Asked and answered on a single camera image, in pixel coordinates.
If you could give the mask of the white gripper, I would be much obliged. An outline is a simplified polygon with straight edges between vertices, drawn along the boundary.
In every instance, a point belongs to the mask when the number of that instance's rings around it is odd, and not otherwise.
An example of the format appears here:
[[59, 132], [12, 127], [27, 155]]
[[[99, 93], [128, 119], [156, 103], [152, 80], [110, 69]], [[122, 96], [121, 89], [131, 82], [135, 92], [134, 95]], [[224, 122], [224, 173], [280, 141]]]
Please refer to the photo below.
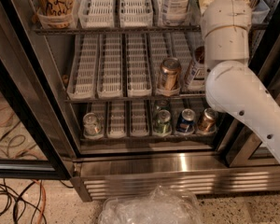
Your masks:
[[203, 38], [217, 29], [240, 27], [249, 31], [252, 25], [252, 11], [244, 0], [199, 0], [199, 7]]

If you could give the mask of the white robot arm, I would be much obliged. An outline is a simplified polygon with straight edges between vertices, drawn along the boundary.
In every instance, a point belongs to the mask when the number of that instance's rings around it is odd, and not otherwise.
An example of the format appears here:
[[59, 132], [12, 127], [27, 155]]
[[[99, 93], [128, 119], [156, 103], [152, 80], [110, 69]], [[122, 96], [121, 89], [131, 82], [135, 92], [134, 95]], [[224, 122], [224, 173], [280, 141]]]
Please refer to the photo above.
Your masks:
[[199, 0], [207, 103], [241, 121], [280, 164], [280, 106], [248, 67], [249, 0]]

